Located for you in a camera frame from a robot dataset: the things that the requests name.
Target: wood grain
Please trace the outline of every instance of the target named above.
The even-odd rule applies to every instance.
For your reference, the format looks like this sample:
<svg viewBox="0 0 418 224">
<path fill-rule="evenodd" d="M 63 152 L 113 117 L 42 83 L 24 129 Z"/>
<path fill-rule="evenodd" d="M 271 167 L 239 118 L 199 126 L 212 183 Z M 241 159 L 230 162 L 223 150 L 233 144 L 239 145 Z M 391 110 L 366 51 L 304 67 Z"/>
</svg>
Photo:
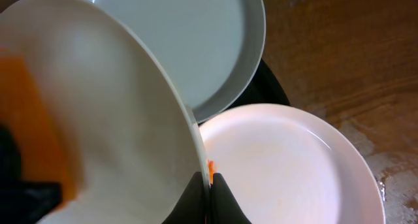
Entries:
<svg viewBox="0 0 418 224">
<path fill-rule="evenodd" d="M 354 143 L 388 224 L 418 223 L 418 0 L 264 2 L 263 58 L 291 104 Z"/>
</svg>

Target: stacked plates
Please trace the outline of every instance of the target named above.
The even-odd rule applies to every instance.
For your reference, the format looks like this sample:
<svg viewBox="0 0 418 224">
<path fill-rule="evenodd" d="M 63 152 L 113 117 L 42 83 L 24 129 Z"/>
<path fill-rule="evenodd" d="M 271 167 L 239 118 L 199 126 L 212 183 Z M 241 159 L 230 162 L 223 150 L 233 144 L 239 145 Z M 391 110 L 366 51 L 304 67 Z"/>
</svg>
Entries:
<svg viewBox="0 0 418 224">
<path fill-rule="evenodd" d="M 25 58 L 77 171 L 78 198 L 41 223 L 161 223 L 194 172 L 208 191 L 207 158 L 252 223 L 385 222 L 362 157 L 309 113 L 243 106 L 199 134 L 195 116 L 225 109 L 256 70 L 262 0 L 89 1 L 105 12 L 21 0 L 0 15 L 0 49 Z"/>
</svg>

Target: black object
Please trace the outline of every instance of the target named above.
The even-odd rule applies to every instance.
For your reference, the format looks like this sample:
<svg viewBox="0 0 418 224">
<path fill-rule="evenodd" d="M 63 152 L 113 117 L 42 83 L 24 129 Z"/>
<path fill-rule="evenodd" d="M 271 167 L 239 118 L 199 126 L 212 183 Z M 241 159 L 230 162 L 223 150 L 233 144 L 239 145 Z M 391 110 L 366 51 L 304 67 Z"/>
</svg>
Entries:
<svg viewBox="0 0 418 224">
<path fill-rule="evenodd" d="M 19 149 L 0 126 L 0 223 L 34 224 L 62 202 L 61 185 L 22 182 Z"/>
<path fill-rule="evenodd" d="M 211 224 L 251 224 L 220 173 L 214 174 L 210 188 L 210 221 Z"/>
<path fill-rule="evenodd" d="M 34 224 L 61 201 L 59 183 L 0 184 L 0 223 Z"/>
<path fill-rule="evenodd" d="M 8 129 L 0 125 L 0 183 L 19 180 L 21 169 L 16 143 Z"/>
<path fill-rule="evenodd" d="M 253 80 L 241 96 L 228 109 L 245 104 L 272 103 L 290 106 L 283 88 L 280 86 L 273 72 L 261 60 Z"/>
<path fill-rule="evenodd" d="M 214 174 L 209 196 L 210 203 L 204 196 L 202 174 L 196 172 L 163 224 L 251 224 L 219 173 Z"/>
<path fill-rule="evenodd" d="M 290 105 L 284 90 L 263 60 L 246 90 L 228 109 L 255 103 Z M 202 174 L 196 172 L 163 224 L 201 224 L 205 223 L 205 216 L 207 224 L 251 224 L 221 174 L 214 174 L 208 204 L 204 198 Z"/>
</svg>

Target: ceramic plate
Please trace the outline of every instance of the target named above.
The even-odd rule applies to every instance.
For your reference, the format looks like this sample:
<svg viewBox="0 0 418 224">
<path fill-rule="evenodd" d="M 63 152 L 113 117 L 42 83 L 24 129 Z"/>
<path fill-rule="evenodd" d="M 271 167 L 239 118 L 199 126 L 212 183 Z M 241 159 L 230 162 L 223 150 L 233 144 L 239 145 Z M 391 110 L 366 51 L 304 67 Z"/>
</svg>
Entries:
<svg viewBox="0 0 418 224">
<path fill-rule="evenodd" d="M 265 41 L 263 0 L 87 0 L 150 48 L 198 121 L 245 90 Z"/>
<path fill-rule="evenodd" d="M 200 130 L 208 158 L 252 223 L 385 223 L 364 159 L 316 116 L 254 104 L 228 110 Z"/>
<path fill-rule="evenodd" d="M 163 68 L 91 3 L 18 1 L 0 14 L 0 47 L 25 58 L 77 172 L 77 199 L 41 223 L 162 223 L 207 170 Z"/>
</svg>

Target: plate rim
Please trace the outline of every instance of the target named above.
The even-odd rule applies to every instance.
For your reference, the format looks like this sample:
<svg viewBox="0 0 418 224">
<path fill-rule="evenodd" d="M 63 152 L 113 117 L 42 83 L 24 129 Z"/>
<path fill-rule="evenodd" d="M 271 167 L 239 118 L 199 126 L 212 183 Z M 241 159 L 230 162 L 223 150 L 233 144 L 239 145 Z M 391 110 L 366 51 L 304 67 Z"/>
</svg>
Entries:
<svg viewBox="0 0 418 224">
<path fill-rule="evenodd" d="M 99 4 L 98 2 L 96 2 L 95 0 L 85 0 L 89 3 L 93 3 L 93 4 Z M 228 90 L 228 91 L 224 91 L 224 89 L 230 89 L 230 88 L 226 88 L 225 84 L 231 82 L 231 77 L 228 77 L 226 79 L 226 81 L 216 90 L 216 92 L 214 94 L 212 94 L 211 96 L 207 96 L 207 98 L 200 104 L 197 105 L 196 107 L 194 107 L 193 110 L 193 115 L 195 116 L 195 119 L 197 120 L 198 123 L 202 123 L 210 118 L 213 118 L 214 116 L 222 113 L 225 109 L 227 109 L 228 107 L 230 107 L 236 100 L 237 98 L 239 98 L 239 96 L 241 96 L 241 94 L 245 91 L 245 89 L 248 87 L 248 85 L 250 84 L 250 82 L 252 81 L 255 73 L 257 72 L 258 66 L 260 64 L 261 58 L 262 58 L 262 54 L 264 52 L 265 49 L 265 42 L 266 42 L 266 11 L 265 11 L 265 5 L 264 5 L 264 1 L 263 0 L 251 0 L 253 1 L 253 3 L 257 3 L 257 6 L 259 6 L 259 9 L 261 9 L 262 13 L 259 14 L 259 11 L 257 11 L 257 15 L 261 15 L 262 16 L 262 20 L 263 23 L 260 24 L 260 29 L 257 28 L 257 31 L 260 32 L 260 34 L 262 33 L 262 42 L 260 43 L 260 45 L 257 43 L 257 48 L 251 48 L 252 45 L 248 44 L 247 42 L 243 42 L 243 44 L 241 45 L 241 51 L 240 51 L 240 56 L 243 54 L 243 50 L 248 50 L 248 49 L 254 49 L 254 50 L 258 50 L 257 51 L 257 56 L 253 58 L 252 60 L 254 60 L 254 65 L 250 66 L 250 65 L 246 65 L 246 69 L 244 69 L 245 75 L 248 75 L 248 78 L 246 78 L 246 81 L 244 84 L 240 84 L 239 86 L 239 90 L 238 91 L 233 91 L 233 90 Z M 239 61 L 242 59 L 242 57 L 238 57 L 237 61 L 233 67 L 233 70 L 231 71 L 231 73 L 229 74 L 229 76 L 233 75 L 234 70 L 236 70 L 237 68 L 237 63 L 239 63 Z M 213 99 L 218 99 L 218 95 L 222 95 L 222 98 L 224 98 L 223 94 L 227 92 L 227 100 L 219 100 L 219 102 L 221 102 L 221 104 L 218 103 L 218 101 L 216 101 L 215 103 L 213 103 Z"/>
<path fill-rule="evenodd" d="M 0 13 L 0 18 L 1 18 L 1 15 L 4 14 L 8 9 L 10 9 L 10 8 L 16 6 L 16 5 L 19 5 L 20 3 L 25 3 L 26 1 L 30 1 L 30 0 L 19 0 L 15 3 L 11 4 L 2 13 Z M 76 1 L 78 3 L 83 3 L 86 6 L 91 7 L 93 10 L 98 10 L 104 16 L 106 16 L 110 21 L 114 22 L 115 25 L 120 26 L 123 30 L 125 30 L 138 43 L 138 45 L 146 52 L 146 54 L 153 61 L 154 65 L 158 68 L 159 72 L 161 73 L 161 75 L 163 76 L 163 78 L 167 82 L 169 88 L 171 89 L 171 92 L 174 95 L 174 98 L 176 99 L 177 105 L 180 107 L 180 109 L 182 111 L 182 114 L 183 114 L 183 117 L 185 119 L 185 122 L 187 123 L 187 127 L 189 129 L 191 138 L 194 142 L 194 147 L 196 149 L 196 154 L 198 155 L 199 160 L 201 161 L 201 171 L 204 172 L 204 176 L 202 176 L 203 177 L 203 182 L 204 182 L 204 185 L 205 185 L 204 186 L 204 192 L 205 192 L 205 195 L 208 196 L 209 180 L 210 180 L 209 179 L 209 171 L 208 171 L 208 167 L 206 166 L 206 164 L 207 164 L 206 155 L 204 154 L 204 144 L 203 144 L 203 141 L 202 141 L 202 137 L 199 133 L 199 126 L 197 124 L 197 121 L 196 121 L 193 113 L 190 111 L 190 109 L 186 105 L 185 101 L 183 101 L 180 92 L 176 89 L 175 85 L 173 84 L 173 82 L 169 78 L 168 74 L 165 72 L 165 69 L 161 66 L 160 62 L 158 62 L 157 58 L 152 54 L 151 50 L 144 44 L 144 42 L 139 37 L 137 37 L 137 35 L 134 32 L 132 32 L 126 25 L 121 23 L 118 19 L 109 15 L 103 9 L 95 6 L 93 3 L 88 3 L 88 1 L 86 1 L 86 0 L 73 0 L 73 1 Z"/>
<path fill-rule="evenodd" d="M 321 118 L 319 118 L 319 117 L 317 117 L 317 116 L 315 116 L 315 115 L 313 115 L 309 112 L 303 111 L 301 109 L 297 109 L 297 108 L 292 107 L 292 106 L 285 106 L 285 105 L 281 105 L 281 104 L 259 103 L 259 104 L 247 104 L 247 105 L 244 105 L 244 106 L 238 106 L 236 108 L 226 110 L 223 113 L 221 113 L 221 114 L 213 117 L 212 119 L 208 120 L 207 122 L 203 123 L 199 127 L 203 140 L 205 138 L 204 132 L 209 130 L 209 128 L 219 127 L 219 125 L 223 125 L 223 122 L 225 120 L 231 120 L 231 118 L 245 118 L 248 115 L 248 112 L 251 112 L 253 115 L 254 114 L 260 114 L 260 115 L 264 114 L 265 115 L 265 114 L 268 114 L 269 112 L 293 112 L 294 114 L 299 114 L 301 116 L 301 118 L 310 118 L 310 119 L 316 121 L 317 123 L 322 124 L 328 130 L 334 131 L 334 133 L 336 133 L 336 135 L 338 137 L 340 137 L 341 139 L 343 139 L 346 142 L 347 145 L 343 145 L 343 146 L 345 146 L 345 147 L 349 148 L 351 151 L 353 151 L 355 153 L 355 156 L 358 157 L 362 161 L 361 167 L 367 171 L 367 175 L 368 175 L 368 181 L 366 182 L 366 184 L 367 184 L 367 186 L 370 186 L 370 188 L 373 186 L 373 190 L 374 190 L 374 193 L 375 193 L 374 195 L 376 197 L 379 197 L 380 205 L 379 205 L 379 208 L 376 208 L 376 211 L 379 212 L 379 216 L 381 216 L 381 219 L 383 221 L 379 224 L 386 224 L 385 209 L 384 209 L 383 201 L 381 199 L 381 194 L 379 192 L 379 187 L 378 187 L 378 185 L 377 185 L 377 183 L 374 179 L 374 175 L 373 175 L 372 171 L 370 170 L 370 167 L 367 165 L 367 162 L 365 161 L 364 157 L 359 153 L 359 151 L 354 147 L 354 145 L 341 132 L 339 132 L 339 130 L 337 130 L 335 127 L 333 127 L 331 124 L 329 124 L 325 120 L 322 120 Z M 301 123 L 303 125 L 303 121 L 301 121 L 299 119 L 295 120 L 295 122 Z M 319 138 L 319 136 L 316 135 L 315 133 L 313 133 L 313 132 L 310 132 L 310 133 Z"/>
</svg>

